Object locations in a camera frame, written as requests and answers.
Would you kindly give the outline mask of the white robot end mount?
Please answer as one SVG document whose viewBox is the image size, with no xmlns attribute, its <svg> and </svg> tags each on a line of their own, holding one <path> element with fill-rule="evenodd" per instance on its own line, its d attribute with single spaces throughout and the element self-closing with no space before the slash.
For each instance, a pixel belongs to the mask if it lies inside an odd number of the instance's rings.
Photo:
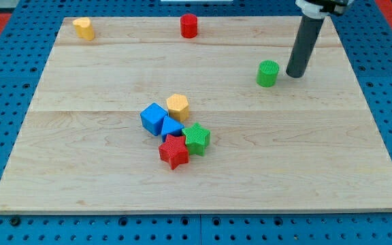
<svg viewBox="0 0 392 245">
<path fill-rule="evenodd" d="M 342 16 L 353 5 L 354 0 L 296 0 L 295 4 L 304 14 L 313 19 L 324 19 L 328 15 Z"/>
</svg>

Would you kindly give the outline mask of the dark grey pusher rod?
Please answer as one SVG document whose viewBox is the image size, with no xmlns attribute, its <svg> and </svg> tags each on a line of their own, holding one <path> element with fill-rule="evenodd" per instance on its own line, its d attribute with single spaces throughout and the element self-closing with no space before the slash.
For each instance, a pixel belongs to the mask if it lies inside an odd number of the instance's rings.
<svg viewBox="0 0 392 245">
<path fill-rule="evenodd" d="M 322 18 L 302 16 L 286 68 L 288 76 L 300 78 L 304 75 L 323 22 Z"/>
</svg>

